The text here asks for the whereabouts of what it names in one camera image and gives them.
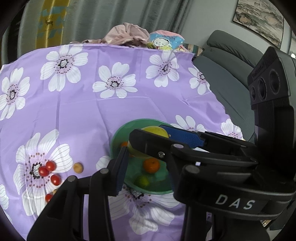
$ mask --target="cherry tomato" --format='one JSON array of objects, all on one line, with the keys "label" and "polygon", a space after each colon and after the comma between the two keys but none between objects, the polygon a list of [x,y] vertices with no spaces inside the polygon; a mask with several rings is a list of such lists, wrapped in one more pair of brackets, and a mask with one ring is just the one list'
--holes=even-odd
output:
[{"label": "cherry tomato", "polygon": [[57,166],[53,161],[47,161],[45,167],[48,171],[53,172]]},{"label": "cherry tomato", "polygon": [[49,174],[49,171],[46,169],[45,166],[40,166],[38,169],[39,175],[42,177],[46,177]]},{"label": "cherry tomato", "polygon": [[52,194],[50,194],[50,193],[46,194],[45,201],[48,203],[51,200],[52,197],[53,197]]},{"label": "cherry tomato", "polygon": [[61,178],[60,178],[58,175],[52,175],[52,176],[50,177],[50,180],[51,180],[52,184],[55,185],[55,186],[60,185],[61,182],[62,182],[62,181],[61,181]]}]

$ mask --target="framed painting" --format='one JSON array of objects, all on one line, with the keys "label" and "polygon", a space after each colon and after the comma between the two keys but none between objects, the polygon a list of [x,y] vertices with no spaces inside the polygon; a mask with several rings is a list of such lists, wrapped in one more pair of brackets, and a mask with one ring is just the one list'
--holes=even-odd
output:
[{"label": "framed painting", "polygon": [[281,47],[284,17],[269,0],[238,0],[233,22]]}]

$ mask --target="green fruit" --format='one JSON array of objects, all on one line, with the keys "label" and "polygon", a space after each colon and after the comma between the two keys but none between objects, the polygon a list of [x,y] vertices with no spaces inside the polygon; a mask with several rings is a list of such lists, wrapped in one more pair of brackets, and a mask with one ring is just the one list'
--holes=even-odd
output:
[{"label": "green fruit", "polygon": [[[159,126],[147,126],[142,128],[143,131],[147,131],[150,133],[153,133],[155,135],[159,135],[165,138],[168,138],[168,133],[166,132],[166,130],[164,128],[161,128]],[[150,158],[150,156],[137,151],[135,149],[133,149],[133,147],[131,146],[130,142],[128,142],[128,151],[130,154],[132,154],[134,157],[138,157],[138,158]]]},{"label": "green fruit", "polygon": [[141,175],[136,178],[134,184],[140,188],[146,188],[150,184],[150,182],[145,175]]}]

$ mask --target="gray sofa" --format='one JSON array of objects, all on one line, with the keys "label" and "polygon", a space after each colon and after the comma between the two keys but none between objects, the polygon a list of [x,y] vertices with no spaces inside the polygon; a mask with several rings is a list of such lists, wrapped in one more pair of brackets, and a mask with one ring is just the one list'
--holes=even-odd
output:
[{"label": "gray sofa", "polygon": [[241,128],[245,140],[254,142],[254,112],[247,77],[263,54],[220,30],[211,34],[207,45],[193,64],[204,74],[233,123]]}]

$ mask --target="floral tablecloth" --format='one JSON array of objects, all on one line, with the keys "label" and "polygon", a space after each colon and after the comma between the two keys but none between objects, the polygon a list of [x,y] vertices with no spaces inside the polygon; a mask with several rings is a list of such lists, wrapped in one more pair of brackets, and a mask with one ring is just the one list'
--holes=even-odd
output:
[{"label": "floral tablecloth", "polygon": [[[24,238],[45,195],[57,188],[51,175],[81,178],[106,167],[113,134],[131,120],[242,139],[191,59],[190,53],[72,44],[35,50],[1,68],[0,205]],[[57,168],[41,177],[38,169],[48,160]],[[76,162],[84,165],[81,174],[73,171]],[[184,205],[172,194],[124,185],[109,202],[117,240],[179,240]],[[84,220],[87,239],[87,200]]]}]

